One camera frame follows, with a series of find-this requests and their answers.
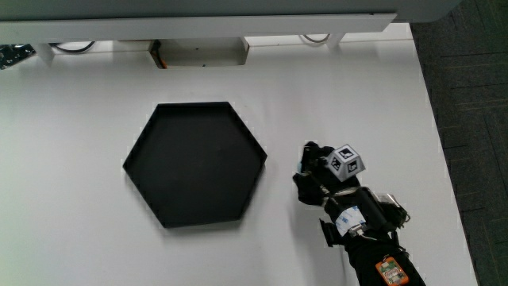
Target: hexagonal tray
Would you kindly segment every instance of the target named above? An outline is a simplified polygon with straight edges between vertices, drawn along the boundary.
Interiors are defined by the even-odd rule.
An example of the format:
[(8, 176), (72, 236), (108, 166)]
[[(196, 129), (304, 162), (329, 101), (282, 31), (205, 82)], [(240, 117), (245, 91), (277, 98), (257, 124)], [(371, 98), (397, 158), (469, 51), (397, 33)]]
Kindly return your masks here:
[(124, 170), (164, 227), (241, 218), (267, 154), (228, 102), (159, 104)]

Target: white cube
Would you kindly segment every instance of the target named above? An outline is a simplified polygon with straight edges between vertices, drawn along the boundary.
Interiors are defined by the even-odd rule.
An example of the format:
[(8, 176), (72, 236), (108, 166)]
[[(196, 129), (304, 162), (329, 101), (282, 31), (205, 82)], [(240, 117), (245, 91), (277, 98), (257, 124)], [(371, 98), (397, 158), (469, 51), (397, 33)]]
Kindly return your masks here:
[(340, 182), (344, 182), (365, 169), (360, 155), (349, 145), (333, 150), (326, 160), (326, 167)]

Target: white table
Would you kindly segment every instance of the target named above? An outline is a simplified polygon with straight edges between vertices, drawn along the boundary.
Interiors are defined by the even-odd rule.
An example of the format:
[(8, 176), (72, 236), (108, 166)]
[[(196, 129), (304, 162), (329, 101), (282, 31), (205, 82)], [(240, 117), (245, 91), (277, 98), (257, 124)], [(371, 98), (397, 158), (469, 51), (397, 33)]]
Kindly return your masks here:
[[(255, 46), (247, 64), (159, 70), (147, 52), (0, 72), (0, 284), (354, 285), (291, 176), (309, 140), (350, 144), (363, 185), (412, 220), (428, 285), (477, 285), (412, 40)], [(122, 170), (159, 102), (230, 101), (265, 148), (240, 224), (164, 230)]]

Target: cable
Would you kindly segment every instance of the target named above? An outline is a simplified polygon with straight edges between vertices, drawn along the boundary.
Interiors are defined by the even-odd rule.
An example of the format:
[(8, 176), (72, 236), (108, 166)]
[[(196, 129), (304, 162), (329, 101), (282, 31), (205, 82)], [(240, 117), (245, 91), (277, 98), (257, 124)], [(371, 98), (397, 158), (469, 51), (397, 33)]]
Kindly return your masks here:
[(378, 241), (378, 240), (377, 240), (377, 239), (375, 239), (375, 238), (367, 237), (367, 236), (365, 236), (365, 235), (363, 235), (363, 234), (358, 234), (358, 235), (359, 235), (359, 236), (361, 236), (362, 238), (365, 238), (365, 239), (368, 239), (368, 240), (372, 240), (372, 241), (375, 241), (375, 242), (377, 242), (377, 241)]
[(323, 38), (322, 40), (315, 40), (315, 39), (311, 39), (309, 36), (307, 35), (302, 35), (304, 38), (306, 38), (308, 41), (311, 41), (315, 44), (322, 44), (324, 42), (326, 42), (328, 40), (328, 38), (330, 37), (330, 34), (326, 35), (325, 38)]
[(156, 56), (157, 56), (157, 60), (159, 61), (159, 64), (160, 66), (163, 68), (163, 69), (167, 69), (167, 64), (166, 62), (160, 57), (160, 53), (159, 53), (159, 49), (156, 50)]
[(52, 44), (49, 44), (49, 45), (51, 45), (53, 48), (58, 49), (61, 52), (81, 53), (81, 52), (88, 51), (95, 44), (95, 41), (91, 41), (86, 47), (79, 48), (79, 49), (76, 49), (76, 50), (70, 50), (70, 49), (66, 49), (66, 48), (61, 48), (61, 47), (58, 46), (59, 44), (62, 44), (62, 43), (52, 43)]

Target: white label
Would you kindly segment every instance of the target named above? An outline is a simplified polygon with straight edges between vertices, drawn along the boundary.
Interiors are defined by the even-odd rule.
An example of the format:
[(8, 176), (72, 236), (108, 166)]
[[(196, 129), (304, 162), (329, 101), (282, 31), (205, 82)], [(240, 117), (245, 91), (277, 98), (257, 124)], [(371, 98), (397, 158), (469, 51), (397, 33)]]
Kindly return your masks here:
[(341, 215), (339, 215), (339, 218), (335, 221), (335, 225), (337, 226), (341, 236), (344, 236), (350, 228), (358, 226), (361, 223), (365, 223), (365, 218), (357, 206), (350, 207), (349, 209), (343, 211)]

